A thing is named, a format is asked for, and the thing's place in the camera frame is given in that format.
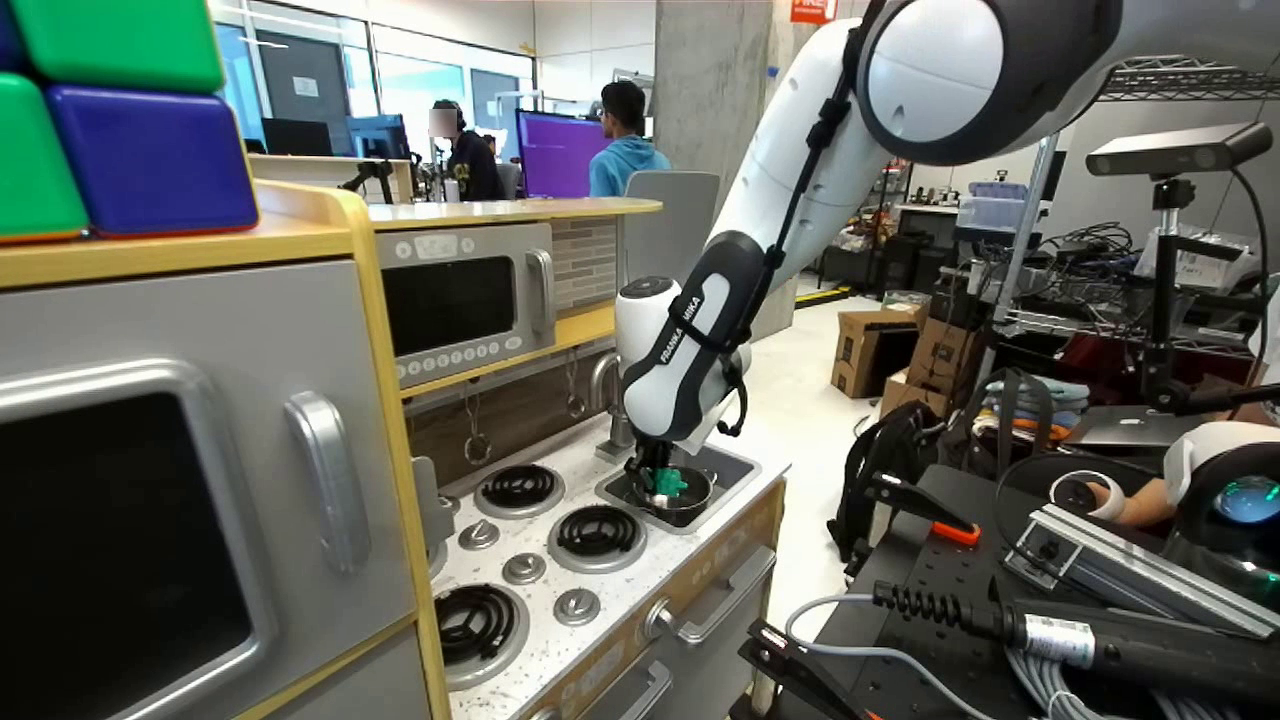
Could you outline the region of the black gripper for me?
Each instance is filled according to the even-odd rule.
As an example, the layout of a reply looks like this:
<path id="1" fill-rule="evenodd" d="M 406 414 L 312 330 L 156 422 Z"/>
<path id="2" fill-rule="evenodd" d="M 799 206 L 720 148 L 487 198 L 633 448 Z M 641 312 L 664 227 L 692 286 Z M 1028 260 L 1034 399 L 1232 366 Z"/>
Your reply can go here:
<path id="1" fill-rule="evenodd" d="M 671 439 L 641 435 L 641 439 L 634 439 L 634 453 L 633 453 L 633 459 L 626 459 L 626 481 L 633 481 L 641 492 L 651 492 L 651 472 L 657 472 L 657 467 L 677 467 L 677 463 L 671 463 L 671 453 L 677 453 Z"/>

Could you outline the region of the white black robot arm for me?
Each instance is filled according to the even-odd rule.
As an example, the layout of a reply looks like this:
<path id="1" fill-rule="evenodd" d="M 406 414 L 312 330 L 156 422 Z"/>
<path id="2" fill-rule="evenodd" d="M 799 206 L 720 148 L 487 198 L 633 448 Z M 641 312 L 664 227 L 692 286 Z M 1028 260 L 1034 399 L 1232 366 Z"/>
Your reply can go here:
<path id="1" fill-rule="evenodd" d="M 807 38 L 677 280 L 615 291 L 626 467 L 657 477 L 742 396 L 764 296 L 807 268 L 887 161 L 977 166 L 1082 116 L 1131 56 L 1271 68 L 1280 0 L 868 0 Z"/>

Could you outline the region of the operator forearm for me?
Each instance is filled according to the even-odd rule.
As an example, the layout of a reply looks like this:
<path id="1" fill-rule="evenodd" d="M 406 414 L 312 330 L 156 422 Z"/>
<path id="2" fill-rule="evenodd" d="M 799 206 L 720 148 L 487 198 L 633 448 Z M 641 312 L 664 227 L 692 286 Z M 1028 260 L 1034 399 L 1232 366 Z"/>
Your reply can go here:
<path id="1" fill-rule="evenodd" d="M 1134 530 L 1134 532 L 1154 532 L 1166 530 L 1176 519 L 1176 495 L 1164 481 L 1149 481 L 1142 487 L 1134 487 L 1114 524 L 1118 530 Z"/>

